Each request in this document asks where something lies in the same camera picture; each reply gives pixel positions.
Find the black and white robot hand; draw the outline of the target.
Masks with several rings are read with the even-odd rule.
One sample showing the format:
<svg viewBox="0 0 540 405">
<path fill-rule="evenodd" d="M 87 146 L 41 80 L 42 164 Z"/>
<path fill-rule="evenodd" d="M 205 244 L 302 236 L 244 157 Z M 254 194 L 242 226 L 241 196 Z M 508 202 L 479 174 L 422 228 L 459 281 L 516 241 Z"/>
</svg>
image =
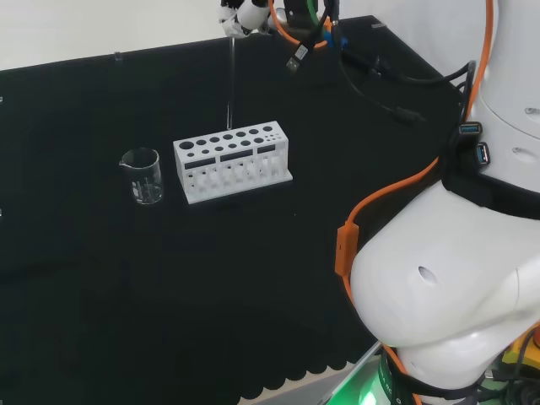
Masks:
<svg viewBox="0 0 540 405">
<path fill-rule="evenodd" d="M 268 1 L 222 0 L 218 22 L 226 36 L 243 39 L 252 32 L 266 34 L 269 31 L 270 9 Z"/>
</svg>

